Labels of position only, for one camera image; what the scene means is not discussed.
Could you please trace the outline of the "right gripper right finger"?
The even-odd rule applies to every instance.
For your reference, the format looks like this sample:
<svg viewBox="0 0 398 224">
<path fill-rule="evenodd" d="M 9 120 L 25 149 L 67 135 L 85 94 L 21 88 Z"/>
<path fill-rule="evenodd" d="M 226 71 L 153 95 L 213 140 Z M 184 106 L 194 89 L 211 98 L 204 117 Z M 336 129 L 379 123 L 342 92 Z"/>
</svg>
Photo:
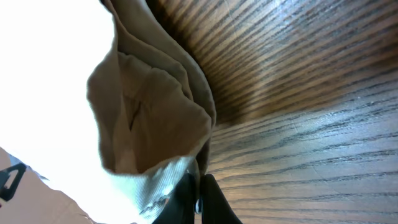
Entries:
<svg viewBox="0 0 398 224">
<path fill-rule="evenodd" d="M 242 224 L 211 174 L 200 180 L 202 224 Z"/>
</svg>

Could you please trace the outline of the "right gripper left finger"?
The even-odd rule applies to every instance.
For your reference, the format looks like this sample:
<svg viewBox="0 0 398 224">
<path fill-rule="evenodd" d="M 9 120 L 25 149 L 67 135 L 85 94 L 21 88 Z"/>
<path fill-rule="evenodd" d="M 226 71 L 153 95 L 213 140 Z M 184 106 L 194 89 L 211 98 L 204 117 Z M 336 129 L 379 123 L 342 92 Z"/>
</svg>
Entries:
<svg viewBox="0 0 398 224">
<path fill-rule="evenodd" d="M 194 224 L 196 201 L 195 178 L 186 173 L 153 224 Z"/>
</svg>

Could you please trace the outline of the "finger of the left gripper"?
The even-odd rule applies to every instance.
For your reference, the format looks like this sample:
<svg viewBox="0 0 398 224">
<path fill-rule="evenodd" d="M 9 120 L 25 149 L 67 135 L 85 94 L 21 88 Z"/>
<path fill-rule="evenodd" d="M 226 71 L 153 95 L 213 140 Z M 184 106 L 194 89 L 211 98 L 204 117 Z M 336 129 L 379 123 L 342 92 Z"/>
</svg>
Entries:
<svg viewBox="0 0 398 224">
<path fill-rule="evenodd" d="M 23 163 L 10 166 L 1 171 L 1 199 L 5 202 L 10 201 L 27 169 Z"/>
</svg>

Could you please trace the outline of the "beige shorts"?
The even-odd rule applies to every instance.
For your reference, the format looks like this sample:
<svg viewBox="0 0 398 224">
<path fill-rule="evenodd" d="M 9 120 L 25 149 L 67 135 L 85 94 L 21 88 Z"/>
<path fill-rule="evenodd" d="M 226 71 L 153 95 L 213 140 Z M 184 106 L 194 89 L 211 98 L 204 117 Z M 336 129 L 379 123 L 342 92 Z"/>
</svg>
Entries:
<svg viewBox="0 0 398 224">
<path fill-rule="evenodd" d="M 1 2 L 1 148 L 93 221 L 153 222 L 206 171 L 215 120 L 145 1 Z"/>
</svg>

